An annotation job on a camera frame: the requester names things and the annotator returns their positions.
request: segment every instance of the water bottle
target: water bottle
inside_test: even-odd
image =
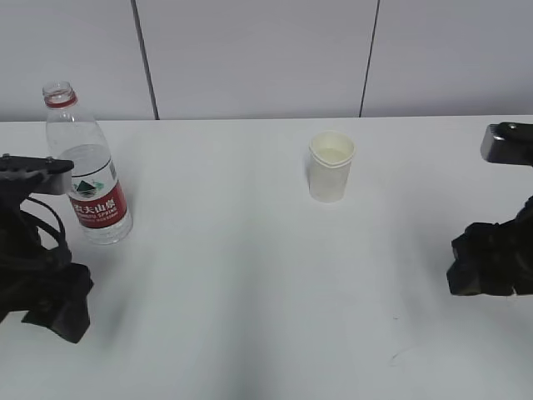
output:
[[[118,242],[132,228],[132,216],[102,129],[77,104],[69,82],[50,82],[42,95],[50,153],[74,162],[68,196],[83,231],[96,244]]]

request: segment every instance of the white cup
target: white cup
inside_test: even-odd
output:
[[[351,160],[356,152],[353,141],[344,133],[325,131],[309,145],[309,192],[319,202],[341,200],[346,189]]]

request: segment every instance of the white table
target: white table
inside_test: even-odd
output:
[[[134,228],[90,245],[67,199],[46,197],[92,269],[92,325],[72,345],[11,314],[0,398],[531,398],[533,297],[452,297],[446,281],[450,241],[533,193],[530,168],[481,159],[504,120],[533,123],[103,122]],[[324,129],[357,145],[333,205],[304,173]],[[47,154],[40,122],[0,133],[0,153]]]

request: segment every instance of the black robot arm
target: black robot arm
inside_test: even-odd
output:
[[[490,163],[533,165],[533,125],[490,125],[481,153]],[[533,197],[515,219],[473,223],[451,246],[456,258],[447,273],[452,294],[533,294]]]
[[[72,161],[51,158],[0,158],[0,321],[13,311],[27,311],[24,323],[54,331],[77,343],[87,331],[87,295],[92,288],[88,268],[72,262],[59,216],[31,193],[63,194],[70,187]],[[20,209],[24,200],[47,208],[55,229]],[[57,246],[42,246],[38,229]]]

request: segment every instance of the cable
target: cable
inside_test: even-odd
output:
[[[65,226],[63,225],[63,222],[61,220],[61,218],[57,215],[57,213],[55,211],[53,211],[53,208],[51,208],[49,205],[47,205],[46,203],[40,201],[40,200],[37,200],[36,198],[33,198],[33,197],[28,197],[27,200],[29,200],[30,202],[32,203],[36,203],[38,204],[39,206],[43,206],[45,207],[50,213],[52,213],[52,215],[56,218],[57,220],[57,225],[59,226],[59,234],[61,236],[61,239],[63,241],[66,240],[66,237],[67,237],[67,234],[65,232]]]

